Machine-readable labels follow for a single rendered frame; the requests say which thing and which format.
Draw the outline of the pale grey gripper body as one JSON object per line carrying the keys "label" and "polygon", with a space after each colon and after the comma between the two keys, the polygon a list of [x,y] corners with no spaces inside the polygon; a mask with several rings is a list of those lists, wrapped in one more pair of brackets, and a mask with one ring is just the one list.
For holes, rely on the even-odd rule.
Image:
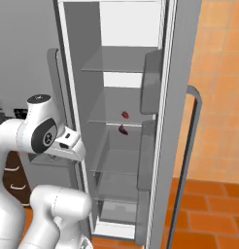
{"label": "pale grey gripper body", "polygon": [[85,145],[79,139],[74,145],[68,145],[64,142],[55,140],[52,145],[46,150],[46,154],[58,156],[69,160],[82,161],[85,159]]}

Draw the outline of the glass fridge shelf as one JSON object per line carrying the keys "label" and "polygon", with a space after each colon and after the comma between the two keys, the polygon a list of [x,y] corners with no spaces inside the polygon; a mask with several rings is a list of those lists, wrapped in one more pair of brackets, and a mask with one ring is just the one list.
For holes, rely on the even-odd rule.
{"label": "glass fridge shelf", "polygon": [[142,73],[145,56],[156,47],[103,46],[88,60],[83,71]]}
{"label": "glass fridge shelf", "polygon": [[[129,115],[125,119],[121,112]],[[152,115],[140,113],[140,90],[132,88],[104,87],[92,108],[88,121],[90,123],[140,125],[151,120]]]}
{"label": "glass fridge shelf", "polygon": [[108,125],[98,146],[92,172],[136,175],[140,148],[140,126],[129,126],[127,135]]}
{"label": "glass fridge shelf", "polygon": [[134,175],[96,172],[94,175],[96,198],[115,202],[136,203],[137,177]]}

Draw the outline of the grey fridge door bin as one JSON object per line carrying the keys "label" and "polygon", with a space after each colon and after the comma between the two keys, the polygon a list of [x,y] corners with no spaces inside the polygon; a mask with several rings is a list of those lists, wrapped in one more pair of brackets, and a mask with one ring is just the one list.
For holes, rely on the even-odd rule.
{"label": "grey fridge door bin", "polygon": [[158,113],[160,98],[161,50],[149,52],[145,56],[140,93],[140,113],[151,115]]}
{"label": "grey fridge door bin", "polygon": [[155,120],[148,120],[142,123],[137,176],[137,188],[140,191],[149,191],[152,185],[155,127]]}

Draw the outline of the clear fridge crisper drawer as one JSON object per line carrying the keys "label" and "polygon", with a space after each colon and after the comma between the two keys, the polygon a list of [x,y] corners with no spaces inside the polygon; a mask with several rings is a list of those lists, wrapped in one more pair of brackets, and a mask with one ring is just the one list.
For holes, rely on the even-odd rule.
{"label": "clear fridge crisper drawer", "polygon": [[98,200],[99,219],[103,222],[134,225],[136,222],[137,204]]}

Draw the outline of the grey fridge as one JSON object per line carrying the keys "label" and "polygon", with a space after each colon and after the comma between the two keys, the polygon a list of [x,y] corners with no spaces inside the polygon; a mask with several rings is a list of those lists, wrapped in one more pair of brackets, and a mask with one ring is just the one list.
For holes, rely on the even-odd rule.
{"label": "grey fridge", "polygon": [[142,73],[83,71],[88,60],[103,46],[160,48],[161,18],[165,0],[57,0],[72,111],[82,135],[86,156],[81,163],[85,191],[92,197],[89,226],[93,234],[135,242],[135,226],[99,219],[95,181],[90,167],[108,125],[90,123],[88,118],[104,87],[139,89]]}

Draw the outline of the grey closed fridge door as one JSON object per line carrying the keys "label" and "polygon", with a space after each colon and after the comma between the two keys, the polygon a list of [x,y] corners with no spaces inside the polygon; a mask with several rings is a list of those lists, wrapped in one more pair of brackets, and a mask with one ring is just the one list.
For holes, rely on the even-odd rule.
{"label": "grey closed fridge door", "polygon": [[[57,0],[0,0],[0,124],[16,119],[15,109],[26,109],[27,99],[50,95],[47,51],[57,48],[62,56],[71,104],[65,44]],[[46,153],[17,152],[30,191],[38,185],[78,188],[76,165]]]}

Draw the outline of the grey open fridge door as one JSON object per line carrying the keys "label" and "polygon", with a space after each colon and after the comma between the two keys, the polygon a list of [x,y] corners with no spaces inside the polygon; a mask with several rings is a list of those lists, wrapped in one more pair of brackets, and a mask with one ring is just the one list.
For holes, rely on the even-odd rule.
{"label": "grey open fridge door", "polygon": [[149,191],[139,191],[135,242],[159,249],[171,189],[201,0],[165,0],[161,18],[160,98],[155,116],[154,168]]}

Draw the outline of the brown drawer front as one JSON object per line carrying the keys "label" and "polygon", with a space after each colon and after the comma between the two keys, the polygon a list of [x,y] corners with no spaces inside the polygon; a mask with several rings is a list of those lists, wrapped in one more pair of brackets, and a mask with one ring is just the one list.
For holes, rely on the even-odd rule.
{"label": "brown drawer front", "polygon": [[7,156],[7,160],[6,160],[6,166],[5,167],[16,167],[16,166],[20,166],[20,169],[18,171],[22,170],[22,164],[19,158],[19,155],[17,152],[11,151],[8,156]]}
{"label": "brown drawer front", "polygon": [[[3,184],[6,190],[12,196],[14,196],[23,206],[29,205],[29,198],[30,198],[31,191],[30,191],[27,179],[25,178],[23,173],[5,171],[4,176],[3,176]],[[14,184],[17,187],[26,185],[26,188],[22,191],[12,190],[10,188],[11,184]]]}

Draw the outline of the black countertop appliance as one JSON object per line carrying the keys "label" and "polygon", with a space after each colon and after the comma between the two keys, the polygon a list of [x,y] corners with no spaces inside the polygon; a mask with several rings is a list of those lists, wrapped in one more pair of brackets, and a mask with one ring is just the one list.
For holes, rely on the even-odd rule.
{"label": "black countertop appliance", "polygon": [[26,119],[26,116],[27,116],[26,109],[15,109],[14,113],[17,119]]}

